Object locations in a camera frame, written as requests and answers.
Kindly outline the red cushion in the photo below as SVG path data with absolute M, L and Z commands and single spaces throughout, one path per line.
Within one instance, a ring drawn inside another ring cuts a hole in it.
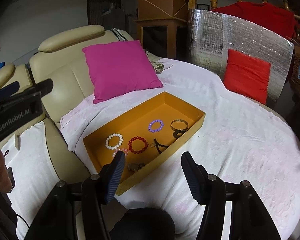
M 232 92 L 266 104 L 270 69 L 267 61 L 229 49 L 223 83 Z

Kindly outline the cream leather sofa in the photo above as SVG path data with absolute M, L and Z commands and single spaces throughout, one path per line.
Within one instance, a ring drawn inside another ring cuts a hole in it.
M 91 82 L 82 49 L 94 44 L 106 44 L 131 40 L 123 30 L 105 30 L 100 25 L 71 29 L 43 41 L 29 64 L 9 64 L 0 70 L 0 88 L 14 81 L 20 89 L 45 79 L 53 81 L 53 90 L 43 98 L 42 115 L 8 135 L 0 142 L 0 149 L 14 135 L 20 136 L 30 127 L 43 122 L 51 163 L 60 180 L 76 183 L 89 177 L 89 170 L 79 157 L 68 150 L 61 134 L 61 118 L 73 110 L 82 100 L 92 95 Z

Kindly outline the silver foil insulation sheet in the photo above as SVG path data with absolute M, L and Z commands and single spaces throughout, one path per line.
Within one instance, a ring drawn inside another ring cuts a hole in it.
M 214 72 L 221 79 L 229 49 L 269 62 L 266 105 L 276 105 L 293 57 L 291 42 L 242 18 L 198 9 L 192 9 L 189 14 L 189 39 L 188 61 Z

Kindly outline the orange cardboard tray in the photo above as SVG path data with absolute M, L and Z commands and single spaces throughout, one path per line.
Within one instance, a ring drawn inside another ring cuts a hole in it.
M 137 172 L 124 169 L 116 192 L 120 196 L 177 152 L 202 127 L 204 118 L 204 111 L 162 92 L 90 133 L 83 143 L 97 172 L 111 163 L 119 142 L 128 151 L 126 165 L 145 164 Z M 186 132 L 175 139 L 176 130 Z

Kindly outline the black fabric hair scrunchie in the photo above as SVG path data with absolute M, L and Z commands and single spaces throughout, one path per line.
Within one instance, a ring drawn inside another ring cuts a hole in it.
M 173 132 L 173 137 L 174 137 L 175 139 L 178 139 L 178 138 L 180 138 L 185 132 L 186 132 L 186 131 L 184 131 L 184 130 L 176 130 L 176 131 Z

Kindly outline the magenta cushion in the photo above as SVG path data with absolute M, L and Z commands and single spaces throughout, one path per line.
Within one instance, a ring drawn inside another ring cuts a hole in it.
M 94 104 L 163 87 L 138 40 L 90 45 L 82 52 L 94 85 Z

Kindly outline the patterned fabric pouch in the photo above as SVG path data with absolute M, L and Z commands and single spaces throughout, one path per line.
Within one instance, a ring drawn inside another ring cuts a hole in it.
M 161 74 L 164 70 L 167 70 L 173 66 L 173 62 L 169 59 L 159 59 L 157 61 L 150 61 L 156 74 Z

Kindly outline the white towel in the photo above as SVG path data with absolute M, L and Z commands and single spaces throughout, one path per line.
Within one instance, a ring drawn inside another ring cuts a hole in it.
M 16 234 L 24 239 L 38 210 L 59 181 L 48 153 L 45 125 L 37 123 L 1 147 L 15 186 L 8 197 L 18 215 Z

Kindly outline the wicker basket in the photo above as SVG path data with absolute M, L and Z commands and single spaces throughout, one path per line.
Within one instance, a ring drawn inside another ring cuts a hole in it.
M 300 98 L 300 79 L 298 78 L 298 71 L 300 66 L 300 55 L 295 53 L 292 57 L 290 66 L 290 85 L 295 94 Z

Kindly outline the wooden cabinet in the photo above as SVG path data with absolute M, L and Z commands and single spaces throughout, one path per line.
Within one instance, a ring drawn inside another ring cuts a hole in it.
M 154 55 L 176 57 L 177 35 L 187 27 L 187 20 L 184 0 L 138 0 L 138 39 Z

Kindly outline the large red pillow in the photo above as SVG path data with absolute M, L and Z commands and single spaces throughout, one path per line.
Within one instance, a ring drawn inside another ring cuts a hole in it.
M 284 38 L 297 37 L 294 13 L 270 3 L 236 2 L 213 11 L 253 22 Z

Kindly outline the pink white embossed blanket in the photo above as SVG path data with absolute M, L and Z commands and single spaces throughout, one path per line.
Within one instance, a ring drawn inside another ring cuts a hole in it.
M 147 178 L 117 200 L 127 209 L 167 211 L 178 239 L 195 239 L 204 208 L 192 197 L 181 168 L 188 151 L 223 181 L 251 182 L 282 239 L 300 219 L 300 142 L 279 117 L 228 91 L 215 73 L 194 64 L 162 59 L 163 90 L 205 112 L 202 127 Z

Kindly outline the silver metal watch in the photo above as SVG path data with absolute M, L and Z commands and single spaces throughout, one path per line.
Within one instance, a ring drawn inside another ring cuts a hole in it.
M 143 164 L 143 163 L 141 163 L 141 164 L 131 163 L 131 164 L 127 165 L 127 168 L 130 172 L 137 172 L 138 170 L 140 170 L 144 166 L 145 166 L 145 164 Z

